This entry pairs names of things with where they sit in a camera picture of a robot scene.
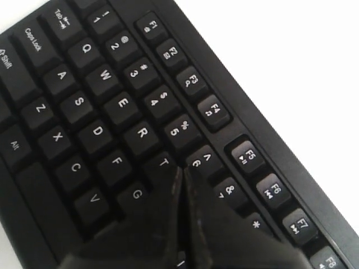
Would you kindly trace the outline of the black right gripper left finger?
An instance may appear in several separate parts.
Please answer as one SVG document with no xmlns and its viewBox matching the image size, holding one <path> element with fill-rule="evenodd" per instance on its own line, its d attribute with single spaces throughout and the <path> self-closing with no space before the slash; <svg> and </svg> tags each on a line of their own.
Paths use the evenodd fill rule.
<svg viewBox="0 0 359 269">
<path fill-rule="evenodd" d="M 60 268 L 176 268 L 183 169 L 161 173 L 156 187 L 125 224 L 70 252 Z"/>
</svg>

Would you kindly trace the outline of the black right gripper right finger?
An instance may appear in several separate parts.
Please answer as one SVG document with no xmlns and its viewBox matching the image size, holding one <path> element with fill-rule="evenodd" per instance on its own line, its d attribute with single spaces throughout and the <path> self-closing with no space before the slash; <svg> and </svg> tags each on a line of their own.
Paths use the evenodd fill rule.
<svg viewBox="0 0 359 269">
<path fill-rule="evenodd" d="M 190 264 L 193 268 L 311 268 L 302 250 L 251 228 L 206 179 L 184 169 Z"/>
</svg>

